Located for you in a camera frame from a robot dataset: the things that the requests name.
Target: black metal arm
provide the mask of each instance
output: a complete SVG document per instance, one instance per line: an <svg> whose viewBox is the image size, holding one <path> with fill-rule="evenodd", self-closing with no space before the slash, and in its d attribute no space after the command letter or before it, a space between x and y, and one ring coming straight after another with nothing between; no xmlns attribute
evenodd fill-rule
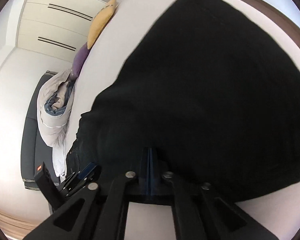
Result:
<svg viewBox="0 0 300 240"><path fill-rule="evenodd" d="M167 171L154 149L146 148L142 160L138 173L107 183L98 182L101 169L92 163L57 191L42 165L36 183L55 212L24 239L121 240L129 202L140 202L172 206L177 240L278 240L209 183L196 185Z"/></svg>

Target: white wardrobe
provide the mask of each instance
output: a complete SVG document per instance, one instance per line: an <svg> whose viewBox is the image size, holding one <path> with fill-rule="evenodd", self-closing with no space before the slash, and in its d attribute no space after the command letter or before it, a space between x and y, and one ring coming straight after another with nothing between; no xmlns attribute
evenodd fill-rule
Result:
<svg viewBox="0 0 300 240"><path fill-rule="evenodd" d="M86 43L91 21L109 0L26 0L17 46L69 62Z"/></svg>

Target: purple pillow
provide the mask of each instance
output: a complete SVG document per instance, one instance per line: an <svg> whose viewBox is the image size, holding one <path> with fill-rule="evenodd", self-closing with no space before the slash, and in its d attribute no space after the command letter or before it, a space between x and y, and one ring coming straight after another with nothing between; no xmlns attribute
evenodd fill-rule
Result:
<svg viewBox="0 0 300 240"><path fill-rule="evenodd" d="M83 63L86 61L89 53L90 50L88 49L87 43L85 43L75 55L70 73L70 77L72 80L79 77Z"/></svg>

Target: dark gray bed frame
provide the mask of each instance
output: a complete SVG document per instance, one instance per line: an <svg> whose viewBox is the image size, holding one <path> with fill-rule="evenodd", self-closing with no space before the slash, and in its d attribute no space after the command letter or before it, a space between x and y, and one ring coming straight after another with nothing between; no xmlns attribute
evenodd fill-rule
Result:
<svg viewBox="0 0 300 240"><path fill-rule="evenodd" d="M51 179L55 185L59 185L60 178L53 172L52 148L43 141L37 125L37 96L42 85L56 73L47 71L39 80L31 98L28 112L25 118L21 144L21 176L27 189L39 190L34 182L37 168L45 163L49 169Z"/></svg>

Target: white bed sheet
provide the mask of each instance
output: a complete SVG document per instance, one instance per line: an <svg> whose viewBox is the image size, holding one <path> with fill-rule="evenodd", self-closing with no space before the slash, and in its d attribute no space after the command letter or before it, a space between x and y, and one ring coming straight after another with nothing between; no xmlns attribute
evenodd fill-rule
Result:
<svg viewBox="0 0 300 240"><path fill-rule="evenodd" d="M115 81L127 57L155 20L174 1L123 0L119 5L115 16L94 44L76 82L65 139L66 153L76 138L81 114L89 111L95 97ZM300 49L284 31L241 0L224 1L268 32L300 70ZM300 182L269 195L240 202L238 205L280 240L291 239L300 228Z"/></svg>

